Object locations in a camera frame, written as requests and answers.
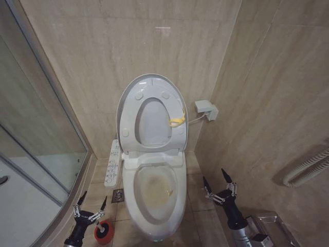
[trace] white toilet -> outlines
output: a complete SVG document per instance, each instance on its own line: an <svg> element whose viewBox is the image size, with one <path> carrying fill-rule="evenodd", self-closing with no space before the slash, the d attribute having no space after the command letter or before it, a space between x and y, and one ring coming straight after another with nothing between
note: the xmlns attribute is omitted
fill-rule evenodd
<svg viewBox="0 0 329 247"><path fill-rule="evenodd" d="M170 119L181 119L171 127ZM123 188L131 220L150 240L175 233L186 201L188 118L184 100L167 78L147 74L123 92L117 134L123 152Z"/></svg>

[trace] red object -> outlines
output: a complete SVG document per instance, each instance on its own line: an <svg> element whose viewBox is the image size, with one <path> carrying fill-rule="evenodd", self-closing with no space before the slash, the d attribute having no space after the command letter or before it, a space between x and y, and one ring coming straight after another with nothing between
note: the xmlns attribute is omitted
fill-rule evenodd
<svg viewBox="0 0 329 247"><path fill-rule="evenodd" d="M102 227L105 228L103 233L100 232L98 227L95 227L94 237L100 245L106 245L111 242L114 236L114 227L110 222L106 220L99 222Z"/></svg>

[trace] toilet lid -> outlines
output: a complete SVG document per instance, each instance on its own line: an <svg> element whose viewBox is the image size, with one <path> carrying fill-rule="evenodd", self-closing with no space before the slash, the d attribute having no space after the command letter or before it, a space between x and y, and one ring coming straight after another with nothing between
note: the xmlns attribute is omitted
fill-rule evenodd
<svg viewBox="0 0 329 247"><path fill-rule="evenodd" d="M170 127L169 120L186 121ZM123 92L117 110L120 147L130 151L183 151L187 142L188 117L184 100L167 78L148 74L136 78Z"/></svg>

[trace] glass shower door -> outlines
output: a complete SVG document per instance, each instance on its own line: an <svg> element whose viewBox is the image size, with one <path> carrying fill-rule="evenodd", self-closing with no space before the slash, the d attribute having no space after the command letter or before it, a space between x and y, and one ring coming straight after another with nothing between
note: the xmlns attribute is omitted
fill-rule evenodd
<svg viewBox="0 0 329 247"><path fill-rule="evenodd" d="M65 204L87 151L1 1L1 246L30 246L40 237Z"/></svg>

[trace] shower door frame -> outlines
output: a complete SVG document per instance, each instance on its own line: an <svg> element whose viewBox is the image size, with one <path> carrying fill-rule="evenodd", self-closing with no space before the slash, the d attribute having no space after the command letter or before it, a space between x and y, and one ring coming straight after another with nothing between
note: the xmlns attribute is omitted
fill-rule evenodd
<svg viewBox="0 0 329 247"><path fill-rule="evenodd" d="M83 146L86 149L86 155L82 166L80 168L79 174L76 177L74 185L69 193L68 199L63 204L59 213L55 216L53 221L49 224L48 228L44 230L44 232L40 235L40 237L32 244L32 246L41 246L51 235L51 233L56 229L56 227L61 223L63 217L66 215L68 210L70 210L71 205L73 203L73 199L76 197L76 193L79 190L80 184L83 182L83 177L87 172L88 163L91 162L94 155L92 155L93 149L88 142L86 135L83 132L83 129L65 95L65 92L48 60L47 55L45 54L38 37L36 36L32 25L23 9L19 0L6 0L6 3L15 18L17 28L25 37L28 45L31 48L32 53L34 54L38 64L40 65L42 71L44 72L50 86L52 87L55 95L57 96L61 106L64 109L65 114L67 115L71 125L79 136Z"/></svg>

